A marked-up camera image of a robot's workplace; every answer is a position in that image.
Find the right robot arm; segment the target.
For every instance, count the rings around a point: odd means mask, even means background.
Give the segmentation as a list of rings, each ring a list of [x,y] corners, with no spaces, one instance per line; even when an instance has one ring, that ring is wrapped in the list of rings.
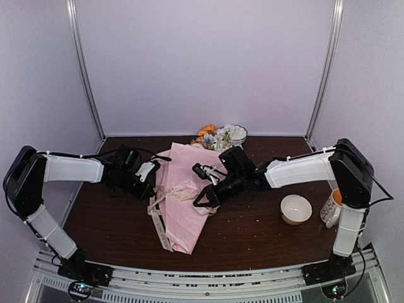
[[[342,195],[342,217],[330,258],[324,264],[328,278],[338,278],[347,268],[370,208],[374,169],[348,139],[311,154],[279,158],[255,165],[245,151],[235,146],[222,152],[219,160],[226,169],[225,179],[213,177],[200,164],[192,167],[202,180],[210,180],[193,205],[216,208],[243,191],[265,191],[293,184],[335,181]]]

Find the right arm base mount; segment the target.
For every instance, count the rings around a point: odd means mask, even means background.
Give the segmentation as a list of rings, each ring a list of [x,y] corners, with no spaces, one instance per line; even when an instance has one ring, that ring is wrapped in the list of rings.
[[[324,261],[302,267],[302,275],[307,286],[342,279],[356,272],[353,263],[342,264]]]

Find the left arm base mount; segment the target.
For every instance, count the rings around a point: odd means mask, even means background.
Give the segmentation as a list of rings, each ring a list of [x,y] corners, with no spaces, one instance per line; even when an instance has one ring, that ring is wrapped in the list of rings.
[[[63,265],[59,267],[57,274],[72,280],[83,281],[92,286],[108,287],[112,278],[113,268],[106,265],[86,262],[84,272],[81,274],[71,271]]]

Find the pink wrapping paper sheet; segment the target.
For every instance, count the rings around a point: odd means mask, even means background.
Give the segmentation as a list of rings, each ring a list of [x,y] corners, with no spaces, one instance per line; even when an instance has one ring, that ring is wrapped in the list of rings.
[[[200,163],[222,172],[225,169],[217,151],[206,150],[197,143],[172,143],[170,149],[160,155],[172,160],[159,161],[157,196],[150,198],[147,211],[164,249],[191,254],[208,217],[216,212],[213,208],[193,206],[193,201],[210,181],[200,179],[192,166]]]

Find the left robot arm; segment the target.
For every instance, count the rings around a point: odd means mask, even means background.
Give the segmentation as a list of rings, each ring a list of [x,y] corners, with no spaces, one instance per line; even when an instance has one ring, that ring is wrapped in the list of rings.
[[[45,207],[44,184],[99,183],[148,201],[155,194],[155,174],[160,164],[151,160],[134,170],[138,157],[137,149],[124,145],[98,155],[70,155],[23,146],[3,180],[6,203],[54,251],[70,274],[77,280],[85,280],[91,273],[85,253]]]

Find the blue hydrangea flower stem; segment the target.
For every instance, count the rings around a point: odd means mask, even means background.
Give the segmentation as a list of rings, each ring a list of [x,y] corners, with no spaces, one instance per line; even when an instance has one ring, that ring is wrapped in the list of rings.
[[[213,150],[215,144],[215,137],[210,133],[205,133],[202,137],[202,144],[206,149]]]

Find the white flower stem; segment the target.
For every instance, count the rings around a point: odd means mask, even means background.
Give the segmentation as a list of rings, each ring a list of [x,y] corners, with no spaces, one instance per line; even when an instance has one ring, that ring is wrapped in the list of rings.
[[[235,131],[235,125],[225,124],[220,129],[216,130],[214,136],[214,149],[216,151],[224,151],[232,146],[231,139]]]

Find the orange flower stem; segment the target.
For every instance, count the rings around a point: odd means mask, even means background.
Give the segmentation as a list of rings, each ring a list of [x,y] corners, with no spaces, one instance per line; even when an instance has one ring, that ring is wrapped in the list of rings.
[[[196,142],[199,144],[202,144],[203,141],[203,136],[208,134],[208,135],[215,135],[216,133],[216,127],[213,124],[209,124],[206,126],[203,126],[197,133],[196,133]]]

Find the cream printed ribbon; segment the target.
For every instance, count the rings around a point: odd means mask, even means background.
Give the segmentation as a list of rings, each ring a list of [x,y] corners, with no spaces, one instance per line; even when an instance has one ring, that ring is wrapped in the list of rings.
[[[165,250],[192,254],[208,217],[217,212],[217,207],[193,206],[198,194],[199,188],[193,182],[157,187],[147,211]]]

